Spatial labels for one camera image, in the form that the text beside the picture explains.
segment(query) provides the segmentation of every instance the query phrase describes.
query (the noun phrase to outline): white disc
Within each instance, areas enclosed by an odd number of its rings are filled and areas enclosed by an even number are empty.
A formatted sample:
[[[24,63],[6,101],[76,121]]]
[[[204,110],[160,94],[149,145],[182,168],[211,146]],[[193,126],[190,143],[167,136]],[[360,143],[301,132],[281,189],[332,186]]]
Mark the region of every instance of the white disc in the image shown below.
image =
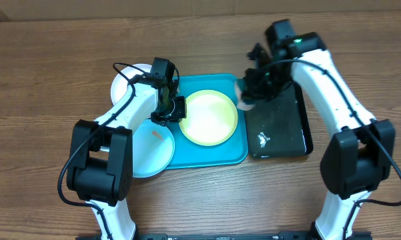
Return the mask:
[[[148,73],[151,70],[151,65],[144,63],[134,64],[133,66],[138,67]],[[137,74],[142,74],[141,71],[132,67],[126,67],[125,69],[121,70],[121,73],[126,75],[126,77],[129,79]],[[111,84],[111,101],[113,102],[113,105],[115,105],[125,95],[126,91],[127,81],[118,73]]]
[[[133,135],[133,177],[151,177],[172,160],[175,140],[167,127],[147,119]]]

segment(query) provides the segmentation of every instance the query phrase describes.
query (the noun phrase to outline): yellow disc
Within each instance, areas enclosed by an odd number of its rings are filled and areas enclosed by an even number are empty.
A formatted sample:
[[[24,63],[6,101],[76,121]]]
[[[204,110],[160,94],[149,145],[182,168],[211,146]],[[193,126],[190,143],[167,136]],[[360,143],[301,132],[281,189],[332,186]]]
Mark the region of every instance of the yellow disc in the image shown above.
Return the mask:
[[[236,130],[238,112],[230,98],[214,90],[202,90],[187,97],[187,117],[179,122],[182,133],[203,146],[223,143]]]

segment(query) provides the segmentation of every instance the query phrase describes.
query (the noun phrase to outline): table surface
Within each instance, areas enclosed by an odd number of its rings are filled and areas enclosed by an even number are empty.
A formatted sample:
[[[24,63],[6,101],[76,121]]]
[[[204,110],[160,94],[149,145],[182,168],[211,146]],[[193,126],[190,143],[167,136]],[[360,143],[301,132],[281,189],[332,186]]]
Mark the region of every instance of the table surface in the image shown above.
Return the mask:
[[[99,232],[92,211],[62,203],[56,184],[74,124],[111,107],[113,62],[164,57],[181,75],[242,77],[252,66],[246,53],[285,18],[298,33],[317,31],[359,100],[378,119],[391,119],[401,167],[401,11],[0,23],[0,239]],[[129,211],[141,233],[307,230],[326,194],[319,162],[329,140],[308,98],[306,107],[315,148],[307,159],[248,157],[135,180]],[[393,171],[372,197],[401,198]],[[401,239],[401,207],[365,205],[354,228]]]

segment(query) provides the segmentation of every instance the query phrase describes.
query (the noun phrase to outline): round plate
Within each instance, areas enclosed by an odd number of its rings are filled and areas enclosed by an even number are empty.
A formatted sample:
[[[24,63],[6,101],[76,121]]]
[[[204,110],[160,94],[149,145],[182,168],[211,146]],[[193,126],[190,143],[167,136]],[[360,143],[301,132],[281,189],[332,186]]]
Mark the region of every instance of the round plate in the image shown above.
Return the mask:
[[[138,67],[149,73],[151,70],[151,65],[138,63],[133,66]],[[142,74],[141,71],[137,69],[126,67],[121,70],[121,73],[126,75],[127,78],[131,79],[133,76],[137,74]],[[115,105],[126,93],[127,91],[127,81],[124,79],[119,73],[114,77],[113,83],[111,84],[111,101],[113,105]]]
[[[175,140],[167,127],[145,120],[133,135],[133,176],[151,177],[163,171],[175,151]]]
[[[179,122],[182,133],[194,143],[213,146],[223,143],[236,130],[238,112],[223,93],[202,90],[187,97],[187,117]]]

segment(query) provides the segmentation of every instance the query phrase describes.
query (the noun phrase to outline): cable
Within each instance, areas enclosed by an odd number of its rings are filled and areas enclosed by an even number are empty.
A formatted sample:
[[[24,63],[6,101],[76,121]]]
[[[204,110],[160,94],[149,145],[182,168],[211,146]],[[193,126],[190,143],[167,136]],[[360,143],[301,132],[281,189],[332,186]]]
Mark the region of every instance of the cable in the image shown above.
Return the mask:
[[[361,127],[364,128],[364,130],[366,131],[366,133],[369,135],[369,137],[372,139],[372,141],[376,144],[376,146],[381,149],[381,151],[383,152],[383,154],[385,154],[385,156],[387,157],[387,159],[389,160],[390,164],[393,166],[394,170],[396,171],[397,175],[400,178],[401,181],[401,170],[399,169],[399,166],[394,162],[392,156],[390,156],[390,154],[387,152],[387,150],[384,148],[384,146],[381,144],[381,142],[375,137],[375,135],[371,132],[371,130],[369,130],[369,128],[367,128],[365,126],[365,124],[362,122],[362,120],[360,120],[359,116],[357,115],[356,111],[353,109],[353,106],[351,106],[349,100],[347,99],[347,96],[344,94],[343,90],[341,89],[341,86],[339,86],[338,82],[335,80],[335,78],[330,75],[330,73],[326,70],[323,69],[322,67],[311,63],[309,61],[305,61],[305,60],[301,60],[301,59],[285,59],[285,60],[281,60],[281,61],[276,61],[273,63],[270,63],[264,67],[262,67],[261,69],[269,69],[271,66],[273,65],[277,65],[277,64],[282,64],[282,63],[303,63],[306,65],[309,65],[319,71],[322,72],[322,74],[326,75],[331,81],[332,83],[335,85],[335,87],[337,88],[338,92],[340,92],[341,97],[343,98],[344,102],[347,105],[347,108],[350,110],[352,116],[355,118],[355,120],[359,123],[359,125]],[[385,201],[379,201],[379,200],[375,200],[375,199],[361,199],[358,201],[355,201],[353,204],[353,207],[350,211],[350,214],[347,218],[346,224],[343,228],[343,240],[346,240],[346,233],[347,233],[347,229],[348,226],[353,218],[354,212],[356,210],[357,207],[360,207],[360,204],[362,203],[375,203],[375,204],[379,204],[379,205],[384,205],[384,206],[391,206],[391,207],[397,207],[397,206],[401,206],[401,200],[399,202],[395,202],[395,203],[389,203],[389,202],[385,202]]]
[[[78,202],[70,201],[67,198],[65,198],[65,196],[64,196],[64,194],[62,192],[62,181],[63,181],[63,178],[64,178],[64,174],[68,169],[69,164],[73,160],[74,156],[76,156],[77,153],[80,151],[80,149],[84,145],[86,145],[86,143],[88,143],[94,136],[96,136],[104,127],[106,127],[109,123],[111,123],[131,103],[132,99],[135,97],[135,86],[133,85],[133,83],[131,83],[130,79],[126,77],[126,75],[124,75],[119,69],[117,69],[116,65],[125,65],[125,66],[128,66],[128,67],[132,67],[134,69],[137,69],[137,70],[141,71],[142,73],[146,73],[144,70],[139,69],[137,67],[134,67],[133,65],[130,65],[130,64],[127,64],[127,63],[114,63],[113,64],[113,68],[117,71],[117,73],[119,73],[124,79],[126,79],[127,80],[127,84],[131,86],[131,88],[132,88],[131,96],[125,102],[125,104],[123,104],[115,113],[113,113],[111,115],[111,117],[109,119],[107,119],[107,121],[102,123],[97,129],[95,129],[91,134],[89,134],[89,136],[86,138],[86,140],[84,140],[81,143],[81,145],[74,151],[74,153],[70,156],[70,158],[64,164],[64,167],[62,168],[61,173],[59,174],[59,178],[58,178],[58,195],[61,198],[61,200],[64,203],[68,204],[68,205],[72,205],[72,206],[76,206],[76,207],[91,207],[91,208],[94,208],[95,210],[97,210],[97,214],[101,215],[101,219],[102,219],[102,222],[104,224],[104,229],[105,229],[105,232],[107,233],[107,238],[110,239],[110,240],[113,240],[113,237],[112,237],[112,234],[109,231],[107,220],[106,220],[105,215],[103,213],[103,209],[101,209],[99,206],[97,206],[95,204],[92,204],[92,203],[78,203]]]

